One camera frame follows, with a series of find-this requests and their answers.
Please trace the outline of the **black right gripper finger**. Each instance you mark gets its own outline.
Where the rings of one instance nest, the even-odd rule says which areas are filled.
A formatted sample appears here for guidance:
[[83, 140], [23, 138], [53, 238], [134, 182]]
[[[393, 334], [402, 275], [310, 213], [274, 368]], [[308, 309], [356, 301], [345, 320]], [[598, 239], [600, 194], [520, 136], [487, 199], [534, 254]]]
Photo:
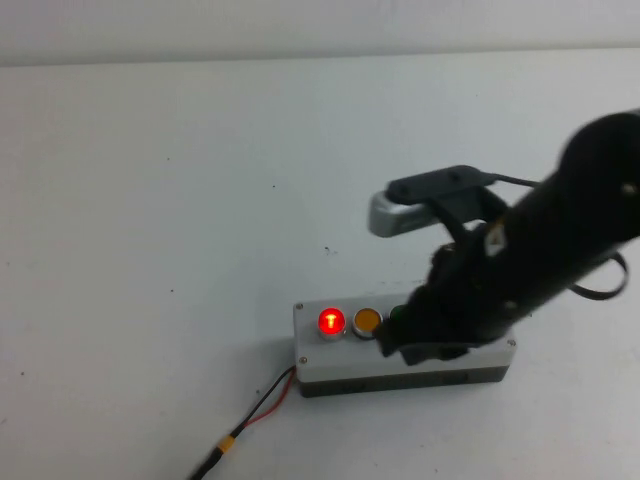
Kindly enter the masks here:
[[402, 320], [388, 319], [377, 327], [377, 344], [385, 358], [406, 350], [414, 343], [413, 326]]
[[408, 343], [399, 348], [399, 352], [408, 366], [426, 361], [451, 361], [465, 356], [473, 348], [468, 342], [424, 341]]

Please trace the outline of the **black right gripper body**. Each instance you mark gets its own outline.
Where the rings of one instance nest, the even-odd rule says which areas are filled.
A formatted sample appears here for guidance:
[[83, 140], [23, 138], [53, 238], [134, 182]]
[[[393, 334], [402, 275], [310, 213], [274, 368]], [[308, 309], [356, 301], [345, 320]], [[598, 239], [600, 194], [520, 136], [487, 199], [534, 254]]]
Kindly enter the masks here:
[[453, 243], [434, 254], [426, 284], [402, 309], [404, 352], [465, 351], [499, 339], [520, 320], [520, 224], [445, 226]]

